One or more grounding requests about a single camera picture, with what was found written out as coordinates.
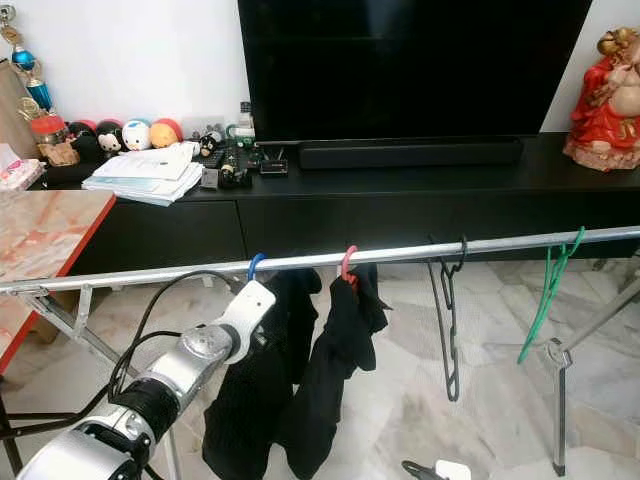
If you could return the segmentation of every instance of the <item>black tv cabinet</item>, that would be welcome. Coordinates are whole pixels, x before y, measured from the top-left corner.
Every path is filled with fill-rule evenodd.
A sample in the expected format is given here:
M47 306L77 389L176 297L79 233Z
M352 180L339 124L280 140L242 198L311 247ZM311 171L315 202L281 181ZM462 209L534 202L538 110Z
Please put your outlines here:
M523 142L520 161L506 165L302 171L293 160L288 177L256 176L251 190L195 188L167 208L118 199L73 272L418 245L429 234L453 241L640 224L640 170L578 166L562 154L564 134ZM578 256L630 256L637 246L585 245Z

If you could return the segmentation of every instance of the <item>metal clothes rack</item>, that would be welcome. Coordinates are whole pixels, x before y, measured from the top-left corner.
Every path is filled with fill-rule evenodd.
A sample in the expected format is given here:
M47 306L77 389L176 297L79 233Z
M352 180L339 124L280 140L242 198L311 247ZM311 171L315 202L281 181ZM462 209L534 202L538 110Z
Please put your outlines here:
M577 234L578 232L562 232L497 238L491 240L474 240L466 242L466 248L465 244L462 242L454 242L381 250L363 250L354 253L351 256L350 263L384 263L406 260L423 260L432 257L460 255L465 251L467 255L473 255L478 253L557 246L564 243L572 243ZM640 226L607 228L587 231L581 243L597 243L637 238L640 238ZM332 253L326 255L265 259L257 265L256 271L339 265L342 262L343 257L344 253ZM214 263L130 272L5 282L0 283L0 295L13 295L19 297L72 340L90 349L98 357L107 361L109 364L113 364L117 361L118 354L87 327L87 320L89 318L91 306L91 296L94 288L117 288L124 285L166 282L180 275L203 269L217 270L225 273L242 273L249 269L249 263L250 262L246 261ZM70 313L62 309L56 300L49 295L50 292L59 292L64 290L80 290L80 301L75 318ZM600 312L595 314L591 322L582 329L574 332L571 338L565 342L554 338L550 339L546 344L545 352L556 368L554 382L555 412L553 466L559 476L562 476L565 473L565 386L566 370L572 364L571 349L591 335L600 326L609 321L618 311L633 300L638 293L640 293L640 279L629 285L613 301L606 305ZM135 374L135 370L130 370L130 373ZM168 464L170 466L170 477L172 480L179 480L179 466L177 463L175 442L172 433L166 436L166 442L165 450L168 457Z

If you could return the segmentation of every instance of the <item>white wall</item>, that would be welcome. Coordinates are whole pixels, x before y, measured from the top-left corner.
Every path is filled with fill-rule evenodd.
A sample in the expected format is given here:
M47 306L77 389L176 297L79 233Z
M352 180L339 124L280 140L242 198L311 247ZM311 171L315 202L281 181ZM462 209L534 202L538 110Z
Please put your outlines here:
M249 97L236 0L1 0L67 120L236 118ZM593 0L543 131L564 131L600 36L640 25L640 0ZM10 50L0 41L0 56Z
M578 101L585 70L601 55L596 50L600 37L612 28L640 26L640 0L593 0L558 90L542 124L543 132L565 132L569 114Z

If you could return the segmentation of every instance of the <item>table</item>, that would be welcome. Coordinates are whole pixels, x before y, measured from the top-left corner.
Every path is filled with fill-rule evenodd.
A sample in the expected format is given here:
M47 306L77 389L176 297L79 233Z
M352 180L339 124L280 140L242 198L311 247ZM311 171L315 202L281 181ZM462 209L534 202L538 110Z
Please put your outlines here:
M111 192L0 193L0 281L65 275L111 210ZM38 315L0 298L0 374Z

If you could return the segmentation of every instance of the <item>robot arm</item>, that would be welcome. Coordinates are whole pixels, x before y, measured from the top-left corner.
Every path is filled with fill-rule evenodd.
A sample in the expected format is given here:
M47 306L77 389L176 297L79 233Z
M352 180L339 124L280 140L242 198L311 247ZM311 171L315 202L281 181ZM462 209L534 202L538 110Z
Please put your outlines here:
M244 358L253 331L274 303L269 290L249 282L222 317L185 332L112 404L49 442L18 480L140 478L162 435L213 372Z

